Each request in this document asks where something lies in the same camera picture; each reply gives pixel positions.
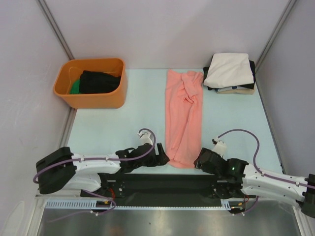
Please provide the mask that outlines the green t shirt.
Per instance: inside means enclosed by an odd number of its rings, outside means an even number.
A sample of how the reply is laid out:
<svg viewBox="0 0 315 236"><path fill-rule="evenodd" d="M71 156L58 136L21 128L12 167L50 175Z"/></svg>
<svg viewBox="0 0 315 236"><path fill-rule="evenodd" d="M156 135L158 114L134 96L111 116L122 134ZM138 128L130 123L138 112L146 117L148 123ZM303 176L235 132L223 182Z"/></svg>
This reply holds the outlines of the green t shirt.
<svg viewBox="0 0 315 236"><path fill-rule="evenodd" d="M80 94L80 80L76 80L70 89L69 94Z"/></svg>

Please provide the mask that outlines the black t shirt in bin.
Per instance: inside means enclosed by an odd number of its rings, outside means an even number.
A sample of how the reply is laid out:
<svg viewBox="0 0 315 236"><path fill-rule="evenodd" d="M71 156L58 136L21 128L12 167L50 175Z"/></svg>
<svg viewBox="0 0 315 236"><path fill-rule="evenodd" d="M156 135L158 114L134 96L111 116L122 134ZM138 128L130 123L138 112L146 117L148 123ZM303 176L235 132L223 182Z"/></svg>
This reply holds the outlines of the black t shirt in bin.
<svg viewBox="0 0 315 236"><path fill-rule="evenodd" d="M121 82L121 76L84 70L79 79L80 94L111 93Z"/></svg>

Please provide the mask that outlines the pink t shirt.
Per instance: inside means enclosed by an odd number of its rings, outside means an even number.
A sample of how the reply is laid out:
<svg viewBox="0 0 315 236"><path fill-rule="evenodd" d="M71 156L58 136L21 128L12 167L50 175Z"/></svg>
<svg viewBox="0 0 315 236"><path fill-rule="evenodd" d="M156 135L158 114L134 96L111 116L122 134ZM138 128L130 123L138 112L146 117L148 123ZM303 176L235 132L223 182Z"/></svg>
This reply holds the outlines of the pink t shirt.
<svg viewBox="0 0 315 236"><path fill-rule="evenodd" d="M176 168L193 169L201 151L202 81L202 72L167 72L165 148Z"/></svg>

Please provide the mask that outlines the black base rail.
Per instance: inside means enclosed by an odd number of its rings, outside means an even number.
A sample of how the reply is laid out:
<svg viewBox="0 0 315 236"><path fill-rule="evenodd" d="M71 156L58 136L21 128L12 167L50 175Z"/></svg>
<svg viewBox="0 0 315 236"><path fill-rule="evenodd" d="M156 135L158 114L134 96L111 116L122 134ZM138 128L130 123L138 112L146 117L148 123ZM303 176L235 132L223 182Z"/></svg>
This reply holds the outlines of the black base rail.
<svg viewBox="0 0 315 236"><path fill-rule="evenodd" d="M99 174L95 191L120 207L218 207L221 200L249 198L240 185L214 175Z"/></svg>

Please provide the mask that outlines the patterned folded t shirt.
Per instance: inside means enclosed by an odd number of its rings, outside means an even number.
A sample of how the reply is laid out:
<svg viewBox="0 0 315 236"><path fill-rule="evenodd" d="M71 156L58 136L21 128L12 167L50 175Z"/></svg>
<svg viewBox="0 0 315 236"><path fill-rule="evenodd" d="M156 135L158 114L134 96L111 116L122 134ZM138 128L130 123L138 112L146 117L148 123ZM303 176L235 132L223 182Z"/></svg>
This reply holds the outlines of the patterned folded t shirt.
<svg viewBox="0 0 315 236"><path fill-rule="evenodd" d="M242 88L243 87L241 86L231 86L231 87L224 87L224 88L216 88L215 91L219 93L219 92L226 92L226 91L231 91L231 90L238 90Z"/></svg>

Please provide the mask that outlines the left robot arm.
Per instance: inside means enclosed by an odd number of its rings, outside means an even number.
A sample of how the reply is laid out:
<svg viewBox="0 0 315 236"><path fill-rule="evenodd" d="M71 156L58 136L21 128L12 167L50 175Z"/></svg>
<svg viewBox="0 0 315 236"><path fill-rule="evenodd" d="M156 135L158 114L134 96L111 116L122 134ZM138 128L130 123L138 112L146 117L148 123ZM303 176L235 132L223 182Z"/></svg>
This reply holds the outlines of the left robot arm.
<svg viewBox="0 0 315 236"><path fill-rule="evenodd" d="M62 147L36 163L34 183L41 194L62 189L87 190L97 196L108 193L109 185L100 174L125 174L140 167L163 166L169 162L163 146L149 143L105 156L84 156Z"/></svg>

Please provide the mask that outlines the beige folded t shirt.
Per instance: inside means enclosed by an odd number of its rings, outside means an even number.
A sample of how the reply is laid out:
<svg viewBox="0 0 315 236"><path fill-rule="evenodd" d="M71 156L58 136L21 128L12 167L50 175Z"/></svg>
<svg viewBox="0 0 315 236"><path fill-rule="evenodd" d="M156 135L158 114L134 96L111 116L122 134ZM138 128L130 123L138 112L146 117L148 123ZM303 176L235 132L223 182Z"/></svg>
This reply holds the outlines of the beige folded t shirt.
<svg viewBox="0 0 315 236"><path fill-rule="evenodd" d="M250 88L242 88L242 89L238 89L238 90L231 90L231 91L226 91L226 92L219 92L218 94L233 94L233 93L237 93L237 94L246 94L246 95L253 95L255 92L255 88L254 89L250 89Z"/></svg>

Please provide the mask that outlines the orange plastic bin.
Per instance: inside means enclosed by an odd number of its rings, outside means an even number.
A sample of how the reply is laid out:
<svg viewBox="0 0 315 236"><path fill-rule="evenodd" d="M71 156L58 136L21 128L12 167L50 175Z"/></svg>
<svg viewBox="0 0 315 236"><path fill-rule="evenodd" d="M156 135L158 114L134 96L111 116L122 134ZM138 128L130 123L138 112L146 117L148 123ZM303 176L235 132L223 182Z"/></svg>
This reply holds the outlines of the orange plastic bin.
<svg viewBox="0 0 315 236"><path fill-rule="evenodd" d="M83 71L97 71L121 78L115 91L97 94L70 94ZM56 78L53 92L74 109L117 109L124 105L128 80L126 65L120 58L74 59L65 63Z"/></svg>

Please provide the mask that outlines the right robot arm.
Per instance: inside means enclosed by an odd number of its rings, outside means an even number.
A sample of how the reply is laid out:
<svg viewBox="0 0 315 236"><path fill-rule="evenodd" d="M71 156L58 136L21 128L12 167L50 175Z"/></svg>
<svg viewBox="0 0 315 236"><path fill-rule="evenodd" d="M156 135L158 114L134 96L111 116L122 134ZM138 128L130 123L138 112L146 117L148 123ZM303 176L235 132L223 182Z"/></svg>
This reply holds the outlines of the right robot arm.
<svg viewBox="0 0 315 236"><path fill-rule="evenodd" d="M241 195L259 196L299 207L303 214L315 217L315 176L295 177L264 170L237 158L223 159L216 152L203 148L194 162L195 168L213 174L218 183L213 193L220 198Z"/></svg>

